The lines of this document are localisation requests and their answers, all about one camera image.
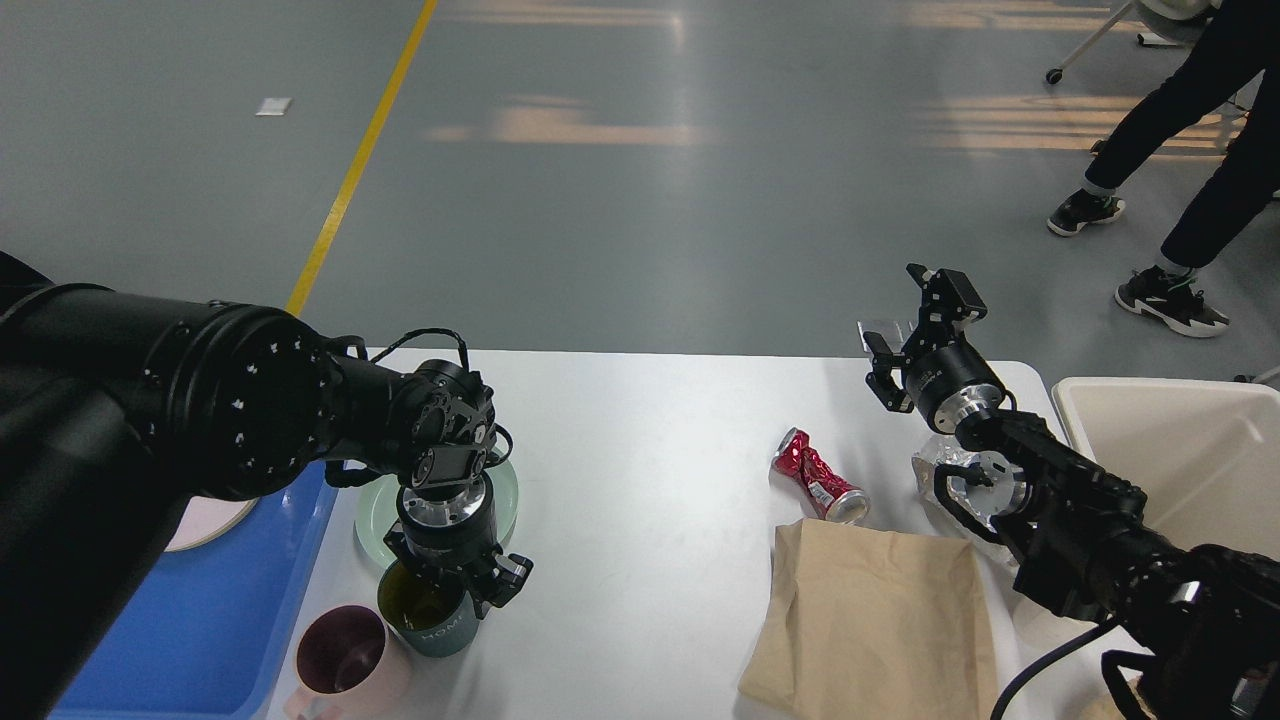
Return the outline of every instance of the black pants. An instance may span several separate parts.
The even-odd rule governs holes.
[[[1120,187],[1166,140],[1266,70],[1244,129],[1161,246],[1174,263],[1203,268],[1280,190],[1277,64],[1280,0],[1225,0],[1183,67],[1120,122],[1085,179]]]

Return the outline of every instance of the mug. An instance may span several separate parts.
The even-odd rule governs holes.
[[[462,580],[447,573],[425,580],[398,560],[378,583],[378,610],[410,647],[428,657],[458,652],[480,628]]]
[[[339,720],[378,715],[408,689],[408,653],[362,605],[325,612],[302,633],[294,666],[301,685],[284,703],[289,720]]]

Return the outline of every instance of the yellow floor line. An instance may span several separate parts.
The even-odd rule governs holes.
[[[365,174],[365,165],[369,164],[369,156],[374,154],[374,146],[378,145],[378,136],[381,135],[383,126],[387,124],[387,115],[390,114],[392,105],[396,104],[396,96],[399,94],[401,85],[404,82],[404,74],[408,73],[408,67],[413,61],[413,54],[417,53],[422,33],[426,31],[428,23],[431,22],[431,14],[435,13],[435,3],[436,0],[422,3],[422,12],[419,13],[417,22],[413,23],[413,32],[410,33],[408,40],[404,42],[404,50],[401,51],[396,69],[392,70],[392,77],[387,81],[387,90],[383,91],[383,97],[378,101],[378,109],[374,110],[374,117],[369,120],[365,137],[360,141],[356,156],[351,159],[351,167],[347,168],[347,176],[342,179],[338,197],[334,199],[333,205],[329,208],[329,217],[325,218],[324,227],[320,228],[320,234],[316,237],[316,243],[311,247],[307,264],[303,265],[302,274],[298,275],[298,282],[293,286],[293,293],[289,295],[289,304],[284,306],[293,315],[301,315],[302,306],[307,304],[311,287],[315,286],[316,277],[320,275],[320,268],[324,266],[324,260],[329,255],[333,238],[338,234],[342,219],[347,215],[347,206],[351,205],[351,197],[356,193],[356,186],[360,184],[360,178]]]

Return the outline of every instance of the light green plate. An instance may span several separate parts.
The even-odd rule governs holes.
[[[516,510],[520,503],[516,469],[511,466],[508,460],[497,468],[490,468],[489,479],[493,480],[498,542],[506,547],[507,542],[511,541],[511,532],[516,528]],[[399,482],[396,480],[396,475],[383,475],[360,491],[360,505],[356,510],[356,539],[360,541],[365,555],[381,569],[396,562],[396,555],[383,542],[383,537],[390,529],[392,523],[397,520],[396,495],[398,492]]]

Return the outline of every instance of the plastic container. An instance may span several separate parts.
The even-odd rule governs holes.
[[[50,717],[264,716],[335,496],[312,464],[221,537],[161,556]]]
[[[1245,383],[1068,378],[1053,386],[1069,443],[1148,496],[1174,544],[1280,557],[1280,392]]]

